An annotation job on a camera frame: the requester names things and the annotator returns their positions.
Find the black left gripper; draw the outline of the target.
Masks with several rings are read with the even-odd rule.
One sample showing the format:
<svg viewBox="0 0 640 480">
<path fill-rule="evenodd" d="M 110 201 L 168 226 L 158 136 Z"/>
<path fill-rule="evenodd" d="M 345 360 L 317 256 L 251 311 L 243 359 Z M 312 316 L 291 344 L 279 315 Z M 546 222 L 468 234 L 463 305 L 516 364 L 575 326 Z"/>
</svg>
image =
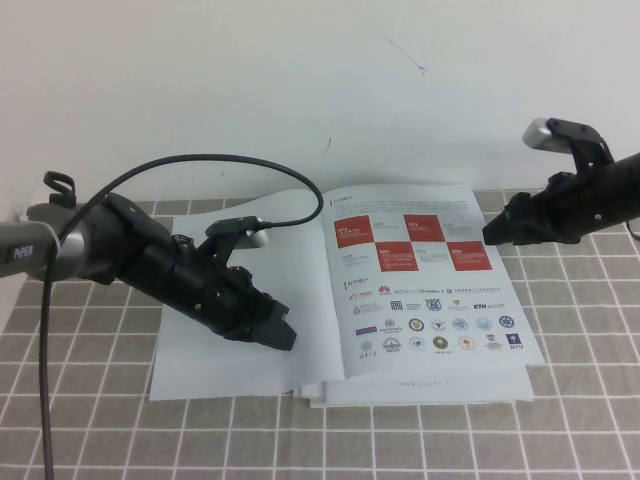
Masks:
<svg viewBox="0 0 640 480">
<path fill-rule="evenodd" d="M 227 340 L 290 351 L 297 334 L 285 321 L 289 308 L 257 290 L 246 269 L 227 265 L 245 236 L 213 234 L 197 246 L 174 235 L 164 304 Z"/>
</svg>

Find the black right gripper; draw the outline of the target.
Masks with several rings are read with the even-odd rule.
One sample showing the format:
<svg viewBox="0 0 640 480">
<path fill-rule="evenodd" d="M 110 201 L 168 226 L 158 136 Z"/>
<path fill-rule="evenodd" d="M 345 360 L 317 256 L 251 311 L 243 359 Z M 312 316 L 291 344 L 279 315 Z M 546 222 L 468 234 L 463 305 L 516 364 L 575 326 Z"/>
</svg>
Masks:
<svg viewBox="0 0 640 480">
<path fill-rule="evenodd" d="M 561 172 L 538 194 L 518 193 L 482 229 L 486 245 L 577 244 L 602 226 L 588 178 Z"/>
</svg>

